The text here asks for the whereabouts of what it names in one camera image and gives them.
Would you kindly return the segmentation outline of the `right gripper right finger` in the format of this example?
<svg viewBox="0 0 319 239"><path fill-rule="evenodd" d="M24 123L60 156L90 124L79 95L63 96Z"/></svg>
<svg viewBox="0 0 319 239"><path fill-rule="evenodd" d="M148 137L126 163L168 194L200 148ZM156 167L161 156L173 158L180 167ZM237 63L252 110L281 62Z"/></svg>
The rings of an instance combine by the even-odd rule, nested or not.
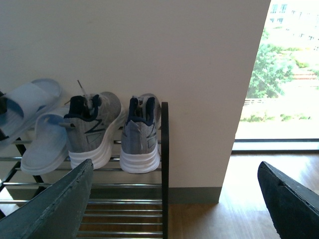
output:
<svg viewBox="0 0 319 239"><path fill-rule="evenodd" d="M319 237L319 196L263 161L257 177L273 225L282 239Z"/></svg>

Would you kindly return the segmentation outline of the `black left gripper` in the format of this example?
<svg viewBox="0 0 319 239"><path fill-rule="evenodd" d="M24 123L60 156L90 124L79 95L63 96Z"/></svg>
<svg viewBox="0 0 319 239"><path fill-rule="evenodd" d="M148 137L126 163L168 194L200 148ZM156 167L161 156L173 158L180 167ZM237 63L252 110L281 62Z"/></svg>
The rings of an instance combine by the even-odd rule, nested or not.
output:
<svg viewBox="0 0 319 239"><path fill-rule="evenodd" d="M0 93L0 114L4 114L7 112L7 106L6 106L6 98L4 97L4 93ZM7 135L4 134L3 130L0 130L0 140L7 139Z"/></svg>

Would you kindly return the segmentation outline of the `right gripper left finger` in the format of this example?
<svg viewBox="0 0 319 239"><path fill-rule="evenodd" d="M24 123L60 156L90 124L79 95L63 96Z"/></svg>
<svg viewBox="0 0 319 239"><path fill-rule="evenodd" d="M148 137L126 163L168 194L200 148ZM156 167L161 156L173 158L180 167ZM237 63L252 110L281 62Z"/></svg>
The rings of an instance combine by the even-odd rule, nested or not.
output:
<svg viewBox="0 0 319 239"><path fill-rule="evenodd" d="M74 239L87 207L93 164L86 159L24 206L1 219L2 239Z"/></svg>

